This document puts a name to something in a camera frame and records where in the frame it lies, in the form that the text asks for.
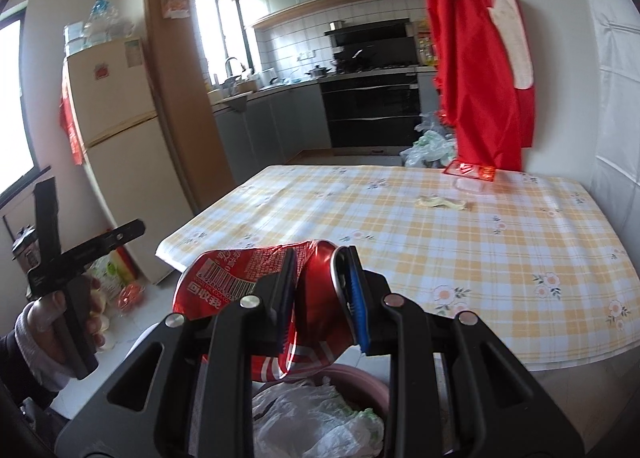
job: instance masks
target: freezer door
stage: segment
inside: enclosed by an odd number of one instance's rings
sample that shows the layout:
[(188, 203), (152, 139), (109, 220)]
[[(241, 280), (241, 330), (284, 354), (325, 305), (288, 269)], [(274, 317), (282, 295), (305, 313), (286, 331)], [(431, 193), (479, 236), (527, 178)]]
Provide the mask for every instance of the freezer door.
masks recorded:
[(66, 62), (70, 100), (85, 148), (155, 115), (140, 40), (95, 45)]
[(110, 137), (86, 153), (85, 168), (113, 226), (140, 218), (146, 232), (126, 245), (152, 283), (172, 268), (156, 257), (162, 240), (193, 218), (158, 119)]

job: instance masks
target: built-in oven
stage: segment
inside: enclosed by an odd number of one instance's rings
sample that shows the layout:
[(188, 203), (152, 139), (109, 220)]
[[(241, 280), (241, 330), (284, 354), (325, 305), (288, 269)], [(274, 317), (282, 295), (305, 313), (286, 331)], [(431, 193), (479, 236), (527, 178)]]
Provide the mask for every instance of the built-in oven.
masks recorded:
[(415, 73), (342, 77), (320, 83), (334, 153), (398, 155), (418, 139)]

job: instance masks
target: red can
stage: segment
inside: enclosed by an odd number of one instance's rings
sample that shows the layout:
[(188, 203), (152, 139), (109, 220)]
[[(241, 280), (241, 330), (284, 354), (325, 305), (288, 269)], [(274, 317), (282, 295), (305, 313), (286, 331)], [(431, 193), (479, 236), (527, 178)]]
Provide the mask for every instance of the red can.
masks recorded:
[(216, 314), (250, 294), (259, 278), (278, 272), (290, 247), (298, 257), (298, 284), (289, 335), (277, 358), (252, 358), (252, 378), (260, 382), (313, 375), (354, 344), (351, 316), (337, 282), (336, 246), (328, 241), (308, 241), (208, 251), (180, 276), (175, 291), (174, 312), (188, 319)]

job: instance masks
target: barcode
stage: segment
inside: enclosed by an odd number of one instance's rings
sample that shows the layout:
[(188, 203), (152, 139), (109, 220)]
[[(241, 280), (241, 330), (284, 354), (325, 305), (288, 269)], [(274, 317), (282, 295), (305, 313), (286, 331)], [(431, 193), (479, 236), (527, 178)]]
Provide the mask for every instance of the barcode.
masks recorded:
[(249, 294), (255, 286), (253, 281), (235, 278), (211, 260), (206, 261), (197, 276), (232, 301)]

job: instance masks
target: pot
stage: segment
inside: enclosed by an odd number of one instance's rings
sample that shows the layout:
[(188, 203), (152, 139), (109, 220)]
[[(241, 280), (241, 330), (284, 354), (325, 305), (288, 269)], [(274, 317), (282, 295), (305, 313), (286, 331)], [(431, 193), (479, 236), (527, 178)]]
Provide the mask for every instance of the pot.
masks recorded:
[(305, 72), (305, 73), (308, 76), (311, 76), (314, 79), (317, 79), (318, 77), (326, 76), (329, 70), (330, 70), (329, 68), (325, 68), (324, 66), (320, 66), (319, 64), (316, 64), (316, 66), (313, 67), (309, 72)]

